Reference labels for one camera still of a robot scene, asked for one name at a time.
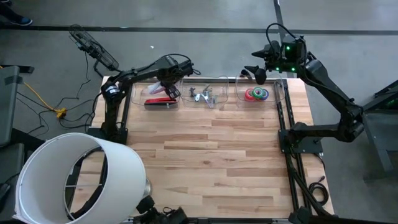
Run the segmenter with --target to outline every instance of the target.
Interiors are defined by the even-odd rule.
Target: white lampshade
[[[64,188],[71,168],[88,151],[102,147],[108,175],[101,195],[80,218],[70,221],[64,204]],[[69,133],[41,145],[19,175],[14,218],[26,223],[121,223],[144,195],[146,174],[141,158],[130,147]]]

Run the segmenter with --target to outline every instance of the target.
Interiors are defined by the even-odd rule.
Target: transparent container
[[[248,77],[237,76],[235,84],[236,104],[239,108],[271,108],[285,98],[284,83],[279,74],[269,75],[263,85],[258,85],[254,77],[250,80]],[[255,87],[267,90],[268,96],[265,100],[252,100],[250,97],[245,97],[246,92]]]
[[[201,78],[183,78],[180,91],[184,106],[205,109],[222,108],[228,101],[228,77],[203,77],[203,82]]]
[[[131,103],[139,106],[141,110],[167,110],[167,111],[174,111],[178,110],[180,97],[175,99],[176,103],[161,103],[160,105],[150,105],[147,100],[158,100],[163,98],[166,100],[170,97],[164,92],[161,91],[160,93],[150,94],[148,86],[154,83],[135,83],[132,88],[131,92]],[[179,89],[181,84],[177,83],[175,86]]]

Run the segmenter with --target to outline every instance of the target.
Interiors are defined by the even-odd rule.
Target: gray floor
[[[276,22],[273,0],[15,0],[14,9],[33,18],[35,25],[117,27],[196,27],[258,28]],[[291,29],[398,30],[398,1],[395,0],[280,0],[284,24]],[[266,43],[264,34],[92,32],[116,57],[121,69],[140,67],[157,57],[178,52],[189,55],[206,76],[236,75],[243,65],[261,65],[250,56]],[[364,104],[374,92],[397,79],[397,36],[386,35],[309,35],[308,49],[326,66],[329,75],[342,90]],[[75,96],[85,81],[85,58],[68,32],[0,30],[0,62],[31,65],[36,68],[24,80],[50,105],[64,96]],[[79,100],[66,101],[70,108],[92,99],[101,79],[92,70]],[[312,87],[308,98],[316,124],[338,122],[339,114]],[[33,98],[24,86],[19,91]],[[26,101],[36,111],[42,108]],[[68,113],[70,119],[90,112],[88,103]],[[39,124],[33,111],[17,104],[14,127],[30,131]],[[54,114],[44,114],[51,138],[69,131],[58,124]],[[70,126],[83,124],[74,122]],[[33,134],[44,132],[42,128]],[[322,140],[326,174],[336,214],[346,218],[397,222],[398,187],[396,180],[365,184],[363,175],[380,165],[366,134],[355,142]]]

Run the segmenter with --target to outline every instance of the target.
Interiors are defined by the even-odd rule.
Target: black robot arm
[[[263,58],[264,68],[245,66],[252,72],[258,84],[263,84],[267,78],[266,72],[293,72],[306,84],[315,87],[339,111],[341,118],[337,124],[306,125],[298,122],[291,127],[285,141],[297,146],[305,137],[333,137],[339,141],[351,142],[362,133],[362,107],[354,103],[328,76],[325,66],[311,52],[303,36],[296,37],[289,32],[282,40],[269,41],[263,50],[252,53]]]
[[[134,83],[156,77],[160,84],[165,87],[166,94],[171,99],[175,99],[180,96],[180,92],[174,84],[185,75],[191,75],[193,73],[192,66],[192,62],[186,60],[182,63],[171,63],[155,70],[148,70],[148,67],[137,70],[132,69],[109,77],[108,81],[101,86],[101,94],[106,102],[105,121],[101,125],[101,131],[106,140],[121,142],[121,132],[116,126],[119,107],[129,88]]]
[[[297,68],[297,76],[306,84],[315,87],[340,113],[337,124],[307,126],[296,123],[287,136],[289,143],[297,144],[304,137],[333,137],[339,141],[354,141],[362,133],[362,107],[354,103],[328,76],[318,59],[310,58],[305,67]]]

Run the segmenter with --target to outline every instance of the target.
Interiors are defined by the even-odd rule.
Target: wooden tabletop
[[[287,83],[296,122],[312,124],[304,83],[299,79]],[[140,92],[146,86],[136,85],[135,103],[142,101]],[[181,206],[189,217],[287,218],[293,211],[292,199],[274,103],[260,110],[245,109],[237,106],[234,85],[228,90],[227,103],[213,110],[180,101],[178,111],[148,111],[131,103],[127,145],[144,161],[157,208]],[[286,115],[284,100],[282,104]],[[100,97],[93,126],[100,127],[103,120]],[[289,128],[286,116],[285,123]],[[78,185],[98,183],[103,157],[96,152],[85,159]],[[303,154],[302,159],[308,184],[325,175],[319,158]],[[322,183],[328,186],[327,180]],[[77,187],[72,211],[95,188]],[[330,199],[325,208],[333,213]]]

